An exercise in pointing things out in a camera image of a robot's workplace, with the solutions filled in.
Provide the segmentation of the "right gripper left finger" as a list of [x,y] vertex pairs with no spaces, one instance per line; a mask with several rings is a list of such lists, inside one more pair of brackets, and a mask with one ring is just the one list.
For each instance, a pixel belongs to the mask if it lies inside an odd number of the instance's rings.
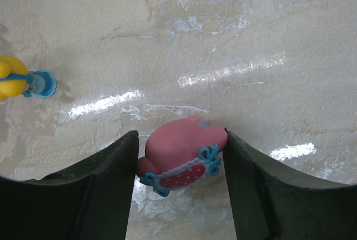
[[129,131],[41,180],[1,178],[2,239],[125,239],[139,151]]

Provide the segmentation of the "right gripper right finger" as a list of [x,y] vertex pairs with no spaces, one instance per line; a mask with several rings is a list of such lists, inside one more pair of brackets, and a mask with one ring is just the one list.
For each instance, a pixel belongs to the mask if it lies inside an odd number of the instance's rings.
[[355,239],[356,186],[295,170],[232,132],[223,150],[237,239]]

